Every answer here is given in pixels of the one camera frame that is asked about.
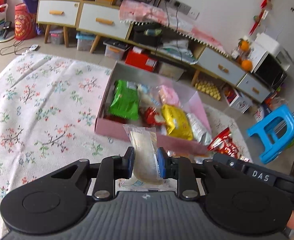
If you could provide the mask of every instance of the wooden cabinet leg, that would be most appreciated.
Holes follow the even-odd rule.
[[[49,33],[50,33],[50,24],[47,24],[46,27],[46,32],[45,32],[45,44],[48,42],[48,37],[49,37]]]
[[[196,84],[199,73],[200,73],[200,70],[196,69],[194,77],[192,78],[192,81],[191,81],[192,86],[194,86]]]
[[[69,36],[68,36],[68,27],[64,26],[64,40],[65,40],[65,47],[69,47]]]
[[[100,35],[97,35],[97,36],[96,36],[96,38],[95,38],[93,44],[91,45],[90,53],[93,53],[93,52],[95,51],[95,49],[96,49],[96,47],[97,47],[97,45],[98,45],[98,42],[99,42],[99,40],[100,40],[100,37],[101,37]]]

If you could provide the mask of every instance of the gray ribbed surface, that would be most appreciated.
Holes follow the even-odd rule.
[[[26,236],[10,232],[3,238],[32,239],[257,240],[255,237],[238,236],[218,228],[206,218],[197,203],[182,201],[174,192],[119,192],[112,201],[94,204],[87,217],[67,231],[51,236]],[[285,239],[287,238],[281,233],[260,237],[260,240]]]

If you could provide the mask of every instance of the orange box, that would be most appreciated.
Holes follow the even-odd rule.
[[[157,64],[157,60],[150,58],[146,54],[136,53],[130,50],[127,54],[125,63],[152,72]]]

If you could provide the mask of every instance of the yellow egg tray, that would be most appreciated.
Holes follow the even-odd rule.
[[[198,91],[203,92],[211,96],[212,98],[215,98],[217,101],[220,100],[220,92],[218,91],[217,86],[215,86],[212,82],[205,80],[199,81],[195,84],[195,88]]]

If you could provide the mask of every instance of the green snack package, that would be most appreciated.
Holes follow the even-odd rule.
[[[125,119],[138,119],[139,98],[137,86],[133,82],[117,80],[115,82],[114,100],[108,111]]]

